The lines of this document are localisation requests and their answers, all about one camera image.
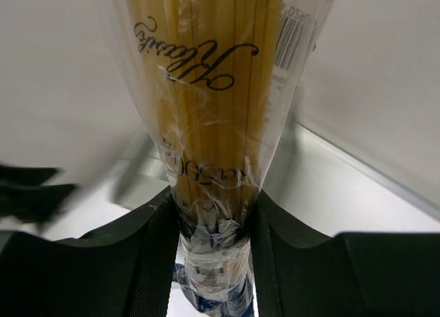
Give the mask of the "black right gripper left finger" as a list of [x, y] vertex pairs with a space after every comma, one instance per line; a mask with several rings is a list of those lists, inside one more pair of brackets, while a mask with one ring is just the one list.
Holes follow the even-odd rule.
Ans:
[[1, 233], [2, 316], [165, 316], [179, 238], [171, 193], [80, 238]]

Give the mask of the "spaghetti bag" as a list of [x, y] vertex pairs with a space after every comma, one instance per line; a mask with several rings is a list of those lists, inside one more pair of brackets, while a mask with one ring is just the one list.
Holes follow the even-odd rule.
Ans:
[[174, 279], [252, 316], [245, 222], [334, 0], [124, 0], [137, 93], [179, 215]]

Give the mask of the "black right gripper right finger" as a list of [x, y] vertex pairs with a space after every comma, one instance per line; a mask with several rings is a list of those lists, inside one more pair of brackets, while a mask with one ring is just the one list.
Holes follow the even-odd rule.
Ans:
[[258, 197], [250, 221], [261, 316], [438, 316], [437, 233], [329, 237]]

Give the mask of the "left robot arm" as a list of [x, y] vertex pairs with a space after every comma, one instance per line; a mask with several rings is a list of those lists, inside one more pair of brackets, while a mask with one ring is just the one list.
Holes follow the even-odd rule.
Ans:
[[46, 182], [61, 170], [54, 167], [1, 165], [1, 217], [39, 225], [51, 221], [76, 184]]

